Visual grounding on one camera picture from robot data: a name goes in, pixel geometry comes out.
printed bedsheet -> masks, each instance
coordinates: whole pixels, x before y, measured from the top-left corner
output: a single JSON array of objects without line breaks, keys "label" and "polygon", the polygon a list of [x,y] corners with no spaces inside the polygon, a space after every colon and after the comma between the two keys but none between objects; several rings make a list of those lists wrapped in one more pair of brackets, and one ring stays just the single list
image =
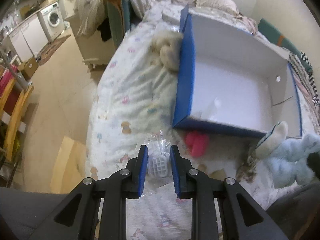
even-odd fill
[{"label": "printed bedsheet", "polygon": [[[177,23],[181,9],[182,6],[168,2],[153,6],[146,12],[143,22],[127,33],[109,63],[89,117],[87,176],[103,179],[124,168],[130,158],[137,156],[137,142],[159,130],[178,145],[181,155],[189,158],[193,167],[207,174],[223,168],[227,176],[234,178],[249,146],[257,143],[251,138],[210,135],[207,153],[192,159],[182,140],[184,133],[171,128],[177,75],[157,65],[150,44],[159,30],[178,28],[163,19],[173,19],[171,22]],[[319,129],[313,122],[315,113],[309,110],[300,90],[299,98],[303,132],[317,132]],[[262,162],[257,163],[256,170],[253,182],[241,182],[241,185],[264,209],[297,187],[294,184],[274,189]],[[189,239],[190,234],[191,201],[177,199],[173,183],[160,187],[157,194],[127,201],[128,239]]]}]

beige plush toy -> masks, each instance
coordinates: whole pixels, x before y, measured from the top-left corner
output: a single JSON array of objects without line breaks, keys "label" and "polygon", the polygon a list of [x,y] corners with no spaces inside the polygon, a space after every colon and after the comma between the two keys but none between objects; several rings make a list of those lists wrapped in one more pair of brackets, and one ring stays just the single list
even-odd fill
[{"label": "beige plush toy", "polygon": [[169,71],[178,72],[183,33],[160,31],[151,41],[152,50],[159,55],[160,63]]}]

kitchen cabinet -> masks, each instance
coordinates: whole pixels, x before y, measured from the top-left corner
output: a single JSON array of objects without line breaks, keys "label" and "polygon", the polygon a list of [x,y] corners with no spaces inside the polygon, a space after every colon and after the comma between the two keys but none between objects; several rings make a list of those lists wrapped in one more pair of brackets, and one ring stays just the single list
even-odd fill
[{"label": "kitchen cabinet", "polygon": [[23,23],[21,31],[33,55],[37,57],[43,47],[48,44],[38,16],[35,14]]},{"label": "kitchen cabinet", "polygon": [[37,14],[27,18],[7,37],[4,38],[2,46],[6,51],[14,51],[21,61],[31,57],[37,57],[48,39],[44,34]]},{"label": "kitchen cabinet", "polygon": [[10,40],[7,37],[7,40],[9,41],[9,47],[14,48],[21,61],[25,61],[33,57],[33,54],[22,34],[22,31],[19,28],[14,30],[9,35],[9,38]]}]

metal screw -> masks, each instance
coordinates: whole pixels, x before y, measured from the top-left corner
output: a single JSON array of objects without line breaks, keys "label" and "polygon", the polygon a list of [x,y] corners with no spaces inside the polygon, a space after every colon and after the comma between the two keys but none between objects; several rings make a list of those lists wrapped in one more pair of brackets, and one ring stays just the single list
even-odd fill
[{"label": "metal screw", "polygon": [[197,169],[189,170],[190,175],[198,175],[199,171]]},{"label": "metal screw", "polygon": [[83,184],[90,185],[93,182],[93,178],[87,177],[83,179]]},{"label": "metal screw", "polygon": [[128,170],[128,169],[122,169],[121,171],[120,171],[120,174],[121,175],[128,175],[130,173],[130,171]]},{"label": "metal screw", "polygon": [[236,183],[235,179],[233,178],[226,178],[226,183],[229,185],[233,185]]}]

white plush toy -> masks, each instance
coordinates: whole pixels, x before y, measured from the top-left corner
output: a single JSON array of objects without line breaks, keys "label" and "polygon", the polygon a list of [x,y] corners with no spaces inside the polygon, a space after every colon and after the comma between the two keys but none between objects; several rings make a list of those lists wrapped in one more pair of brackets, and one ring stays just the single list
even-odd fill
[{"label": "white plush toy", "polygon": [[170,71],[179,71],[182,38],[183,33],[169,30],[161,31],[152,38],[153,51],[159,55],[160,63]]},{"label": "white plush toy", "polygon": [[259,141],[255,150],[256,157],[263,159],[272,173],[275,188],[290,186],[295,181],[305,185],[315,176],[307,158],[320,152],[320,136],[306,134],[286,139],[287,135],[288,125],[282,121]]}]

